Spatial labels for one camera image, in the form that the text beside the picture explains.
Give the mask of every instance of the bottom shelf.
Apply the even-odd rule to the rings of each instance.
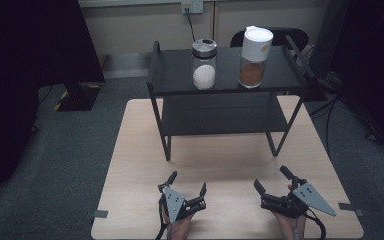
[[[164,135],[283,132],[287,121],[274,93],[164,97]]]

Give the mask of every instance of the spice jar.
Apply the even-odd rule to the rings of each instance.
[[[211,39],[199,39],[192,44],[193,84],[203,90],[214,87],[216,78],[217,43]]]
[[[246,28],[239,72],[239,83],[242,86],[260,86],[272,40],[273,33],[267,29],[254,26]]]

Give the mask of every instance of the metal lid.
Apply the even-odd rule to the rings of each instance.
[[[192,44],[192,53],[197,58],[212,58],[217,55],[217,43],[211,39],[198,39]]]

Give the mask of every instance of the cable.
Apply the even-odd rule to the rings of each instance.
[[[188,21],[189,21],[189,25],[191,26],[192,38],[193,38],[193,41],[195,42],[195,34],[193,33],[193,27],[192,27],[191,15],[189,14],[189,8],[185,8],[185,12],[186,12],[186,17],[188,18]]]
[[[317,217],[317,215],[313,212],[313,210],[311,209],[308,209],[313,215],[314,217],[311,217],[311,216],[308,216],[306,213],[304,214],[304,216],[310,220],[313,220],[320,228],[320,240],[324,240],[326,239],[326,227],[324,226],[324,224],[322,223],[322,221],[320,221],[320,219]]]
[[[338,108],[339,110],[342,110],[342,111],[344,111],[344,112],[346,112],[346,113],[348,113],[348,114],[352,114],[352,115],[354,115],[354,116],[359,117],[360,119],[362,119],[363,121],[365,121],[365,122],[369,125],[370,129],[372,129],[373,133],[376,134],[376,136],[378,136],[379,138],[384,139],[384,136],[381,135],[381,134],[379,134],[379,133],[376,131],[376,129],[373,127],[372,123],[371,123],[368,119],[366,119],[366,118],[364,118],[363,116],[360,116],[360,115],[358,115],[358,114],[356,114],[356,113],[353,113],[353,112],[351,112],[351,111],[345,110],[344,108],[342,108],[342,107],[340,107],[340,106],[338,106],[338,105],[336,105],[336,104],[335,104],[334,106],[335,106],[336,108]]]
[[[48,93],[42,98],[42,100],[40,100],[39,105],[42,104],[43,101],[45,101],[45,99],[48,97],[49,93],[51,93],[51,91],[52,91],[52,87],[53,87],[53,86],[54,86],[54,85],[51,85],[51,87],[50,87],[49,90],[48,90]]]
[[[320,115],[312,117],[311,121],[314,123],[314,119],[319,118],[319,117],[323,117],[324,115],[329,113],[329,110],[330,110],[330,108],[328,108],[324,113],[321,113]]]
[[[330,157],[330,147],[329,147],[329,122],[330,122],[330,115],[333,111],[333,106],[335,106],[335,102],[333,102],[332,107],[329,109],[329,114],[327,115],[326,120],[326,153]]]
[[[164,231],[165,229],[167,228],[167,226],[169,225],[168,223],[164,223],[164,217],[163,217],[163,202],[164,202],[164,198],[165,196],[164,195],[161,195],[161,198],[160,200],[158,200],[158,211],[160,213],[160,222],[161,222],[161,226],[160,226],[160,231],[158,232],[158,235],[157,237],[155,237],[155,240],[160,240],[161,237],[163,236],[164,234]]]
[[[310,49],[308,49],[308,51],[304,54],[304,56],[307,58],[307,59],[310,59],[310,57],[308,56],[308,54],[314,49],[314,45],[310,45]]]
[[[321,110],[329,107],[332,103],[336,102],[336,100],[338,100],[340,98],[340,95],[338,94],[334,99],[330,100],[328,103],[326,103],[325,105],[319,107],[318,109],[314,110],[313,112],[311,112],[309,115],[314,115],[318,112],[320,112]]]

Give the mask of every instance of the wooden table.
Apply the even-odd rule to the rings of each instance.
[[[288,119],[298,98],[279,100]],[[188,239],[282,239],[273,215],[260,208],[253,186],[258,178],[268,194],[286,195],[290,181],[279,171],[281,165],[311,182],[337,212],[331,217],[315,210],[328,238],[362,237],[355,213],[339,209],[338,203],[349,200],[305,108],[277,157],[264,134],[226,134],[173,137],[172,158],[166,161],[150,100],[130,100],[98,206],[108,215],[95,218],[92,237],[154,239],[160,228],[157,185],[176,170],[171,187],[188,200],[207,183],[207,209],[195,214]],[[307,221],[305,236],[320,236],[313,221]]]

